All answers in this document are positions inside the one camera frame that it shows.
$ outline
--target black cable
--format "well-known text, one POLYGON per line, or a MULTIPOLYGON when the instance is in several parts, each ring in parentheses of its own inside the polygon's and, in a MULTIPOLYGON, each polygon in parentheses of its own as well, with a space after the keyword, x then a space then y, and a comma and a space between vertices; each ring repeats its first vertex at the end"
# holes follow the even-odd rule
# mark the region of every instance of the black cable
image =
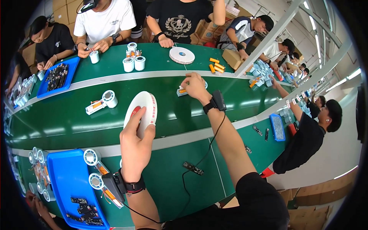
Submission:
MULTIPOLYGON (((216 137, 216 135, 217 135, 217 133, 218 133, 218 131, 219 131, 219 129, 220 129, 220 127, 222 126, 222 123, 224 122, 224 120, 225 120, 225 117, 226 117, 226 112, 224 111, 224 118, 222 119, 222 121, 221 121, 221 124, 220 124, 220 126, 217 128, 217 131, 216 131, 216 133, 215 133, 215 135, 213 136, 213 138, 212 138, 212 140, 211 140, 211 142, 209 143, 209 146, 208 146, 208 151, 206 152, 206 154, 204 155, 204 157, 202 157, 202 159, 194 166, 194 167, 197 167, 205 158, 206 158, 206 156, 208 155, 208 153, 209 153, 209 151, 210 151, 210 149, 211 149, 211 145, 212 145, 212 142, 213 142, 213 140, 215 139, 215 137, 216 137)), ((187 192, 187 194, 188 194, 188 196, 189 196, 189 199, 188 199, 188 201, 187 201, 187 203, 185 204, 185 206, 184 206, 184 208, 180 211, 180 213, 178 214, 178 216, 176 217, 176 219, 182 214, 182 212, 187 208, 187 206, 189 205, 189 203, 190 203, 190 198, 191 198, 191 196, 190 196, 190 193, 188 192, 188 190, 187 190, 187 188, 185 187, 185 181, 184 181, 184 175, 187 173, 187 172, 189 172, 189 171, 191 171, 191 170, 187 170, 187 171, 185 171, 182 175, 181 175, 181 178, 182 178, 182 180, 183 180, 183 185, 184 185, 184 189, 185 189, 185 191, 187 192)))

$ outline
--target woman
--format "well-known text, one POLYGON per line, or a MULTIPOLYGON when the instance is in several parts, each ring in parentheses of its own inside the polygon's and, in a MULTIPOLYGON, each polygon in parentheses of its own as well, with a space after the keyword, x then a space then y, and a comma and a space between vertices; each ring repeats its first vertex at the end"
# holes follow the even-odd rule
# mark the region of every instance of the woman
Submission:
POLYGON ((30 26, 29 37, 36 44, 38 70, 47 70, 57 60, 74 54, 75 43, 69 28, 60 23, 50 23, 45 16, 36 18, 30 26))

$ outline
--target finger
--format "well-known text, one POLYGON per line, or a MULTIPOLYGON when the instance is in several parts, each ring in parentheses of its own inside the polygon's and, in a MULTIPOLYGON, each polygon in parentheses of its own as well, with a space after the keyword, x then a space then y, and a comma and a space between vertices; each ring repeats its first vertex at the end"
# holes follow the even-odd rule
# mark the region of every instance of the finger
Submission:
POLYGON ((144 131, 144 137, 142 143, 152 149, 152 142, 156 136, 156 126, 154 124, 150 124, 147 126, 146 130, 144 131))
POLYGON ((127 132, 131 132, 135 134, 137 133, 137 127, 138 127, 139 121, 141 120, 145 112, 146 112, 146 107, 142 107, 140 110, 138 110, 138 112, 134 116, 132 116, 129 119, 127 126, 125 126, 125 129, 127 130, 127 132))

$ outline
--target young man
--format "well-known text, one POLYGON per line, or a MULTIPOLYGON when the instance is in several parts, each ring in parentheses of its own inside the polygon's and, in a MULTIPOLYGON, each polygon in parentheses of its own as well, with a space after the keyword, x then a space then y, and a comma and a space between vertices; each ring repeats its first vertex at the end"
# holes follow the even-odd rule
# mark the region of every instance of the young man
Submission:
MULTIPOLYGON (((272 80, 273 88, 280 92, 282 98, 289 95, 274 78, 272 80)), ((319 122, 306 115, 298 104, 291 103, 290 106, 299 122, 298 131, 281 155, 263 171, 262 177, 268 177, 274 173, 283 174, 300 167, 319 150, 326 132, 335 132, 341 126, 342 109, 333 99, 326 102, 326 107, 321 108, 318 115, 319 122)))
POLYGON ((250 40, 252 40, 254 33, 270 32, 273 28, 273 21, 268 15, 261 15, 255 19, 250 19, 245 16, 237 17, 218 37, 216 48, 229 49, 239 51, 240 59, 245 61, 249 55, 245 52, 250 40))
POLYGON ((155 0, 147 8, 147 24, 161 47, 177 43, 190 44, 199 21, 205 19, 216 25, 225 23, 225 1, 216 0, 155 0))
POLYGON ((86 58, 93 50, 104 53, 128 38, 135 26, 129 0, 99 0, 95 8, 77 15, 74 35, 78 37, 78 56, 86 58), (87 44, 91 49, 85 51, 87 44))
MULTIPOLYGON (((212 95, 205 89, 205 81, 195 72, 186 75, 181 86, 188 94, 208 106, 212 95)), ((132 116, 124 130, 120 133, 121 175, 128 184, 135 184, 138 192, 127 196, 129 207, 142 215, 159 222, 159 214, 149 191, 143 189, 141 179, 143 169, 150 157, 152 142, 155 138, 155 126, 149 125, 144 138, 137 137, 139 120, 145 114, 141 108, 132 116)), ((165 223, 165 230, 186 229, 287 229, 289 214, 283 199, 275 188, 263 180, 256 172, 246 150, 243 140, 224 112, 216 108, 208 110, 212 131, 216 133, 220 127, 216 142, 225 159, 230 177, 236 189, 239 206, 219 209, 210 206, 188 216, 165 223)), ((160 230, 161 225, 139 214, 130 212, 135 229, 160 230)))
POLYGON ((276 59, 280 56, 282 52, 286 54, 293 53, 295 49, 294 43, 290 39, 285 39, 282 43, 273 41, 269 47, 263 51, 259 56, 259 59, 268 63, 274 70, 279 70, 276 59))
POLYGON ((36 43, 38 70, 47 70, 57 60, 74 54, 74 41, 69 28, 57 22, 50 23, 45 16, 39 16, 32 22, 29 37, 36 43))

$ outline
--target orange battery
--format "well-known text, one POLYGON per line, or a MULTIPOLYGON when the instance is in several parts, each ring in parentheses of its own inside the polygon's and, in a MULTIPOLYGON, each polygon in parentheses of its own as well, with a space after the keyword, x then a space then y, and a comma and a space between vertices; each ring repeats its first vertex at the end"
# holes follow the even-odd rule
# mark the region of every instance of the orange battery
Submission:
POLYGON ((213 61, 214 63, 220 63, 220 61, 219 60, 216 60, 216 59, 213 59, 213 58, 209 58, 209 61, 213 61))
POLYGON ((215 69, 216 71, 219 71, 220 73, 223 73, 223 72, 224 72, 224 70, 220 69, 220 68, 219 68, 219 67, 217 67, 217 66, 215 66, 215 67, 214 67, 214 69, 215 69))
POLYGON ((222 66, 222 65, 220 65, 219 63, 215 63, 215 66, 216 67, 219 67, 220 69, 222 69, 222 70, 224 70, 225 69, 225 67, 224 66, 222 66))
POLYGON ((214 69, 214 67, 213 67, 213 65, 211 64, 211 65, 209 65, 209 68, 210 68, 210 70, 211 70, 211 72, 213 73, 213 74, 215 74, 215 69, 214 69))

